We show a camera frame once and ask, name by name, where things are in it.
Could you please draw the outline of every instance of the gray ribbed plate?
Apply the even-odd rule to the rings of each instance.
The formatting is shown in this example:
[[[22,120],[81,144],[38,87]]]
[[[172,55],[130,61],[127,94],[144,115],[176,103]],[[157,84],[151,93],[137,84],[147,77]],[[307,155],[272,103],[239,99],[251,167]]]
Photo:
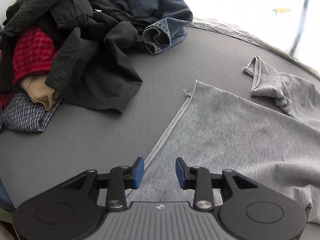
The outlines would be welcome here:
[[[109,213],[86,240],[235,240],[207,212],[188,202],[132,202],[123,212]]]

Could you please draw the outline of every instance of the gray t-shirt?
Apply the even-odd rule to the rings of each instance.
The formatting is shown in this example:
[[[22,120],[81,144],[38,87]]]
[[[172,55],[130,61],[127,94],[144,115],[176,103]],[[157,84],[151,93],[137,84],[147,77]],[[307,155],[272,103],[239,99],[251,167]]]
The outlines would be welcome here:
[[[233,169],[296,200],[308,222],[320,223],[319,91],[259,57],[244,72],[253,77],[252,95],[275,98],[285,114],[197,81],[146,160],[129,202],[192,202],[194,191],[180,189],[175,175],[175,159],[182,157],[211,173]],[[214,199],[222,204],[219,190]]]

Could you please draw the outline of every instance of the red checkered fabric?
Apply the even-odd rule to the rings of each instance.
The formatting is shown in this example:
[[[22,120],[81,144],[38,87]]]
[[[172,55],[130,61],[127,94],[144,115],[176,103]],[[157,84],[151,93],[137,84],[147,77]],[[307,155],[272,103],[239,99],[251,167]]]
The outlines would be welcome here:
[[[59,50],[53,40],[35,25],[23,32],[14,49],[12,58],[13,84],[16,85],[24,76],[30,73],[51,70],[52,62]],[[0,94],[0,108],[6,106],[13,93]]]

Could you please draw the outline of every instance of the plaid garment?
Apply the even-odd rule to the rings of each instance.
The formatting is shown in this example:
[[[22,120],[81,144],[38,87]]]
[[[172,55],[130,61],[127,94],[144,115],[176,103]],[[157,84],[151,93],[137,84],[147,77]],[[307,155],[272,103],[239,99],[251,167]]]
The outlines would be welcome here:
[[[56,104],[46,111],[43,104],[33,103],[23,89],[17,88],[10,103],[0,109],[0,129],[4,124],[11,130],[43,132],[61,102],[60,97]]]
[[[13,84],[30,73],[48,73],[59,50],[41,28],[32,25],[20,36],[12,58]],[[0,107],[6,106],[13,93],[0,94]]]

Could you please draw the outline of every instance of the blue plaid shorts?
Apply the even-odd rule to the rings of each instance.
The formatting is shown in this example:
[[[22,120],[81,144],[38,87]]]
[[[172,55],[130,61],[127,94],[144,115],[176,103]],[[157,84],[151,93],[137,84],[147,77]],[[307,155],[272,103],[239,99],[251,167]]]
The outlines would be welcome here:
[[[0,130],[4,125],[11,130],[43,132],[61,102],[60,97],[56,104],[46,111],[44,105],[33,103],[23,89],[17,88],[9,104],[0,109]]]

